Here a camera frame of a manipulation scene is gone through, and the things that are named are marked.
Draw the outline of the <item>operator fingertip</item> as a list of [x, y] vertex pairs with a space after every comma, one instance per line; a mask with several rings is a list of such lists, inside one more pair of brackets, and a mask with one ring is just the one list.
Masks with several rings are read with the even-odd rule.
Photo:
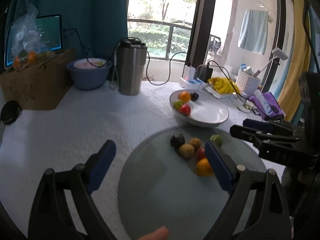
[[169, 230], [166, 227], [161, 227], [152, 233], [140, 237], [138, 240], [167, 240]]

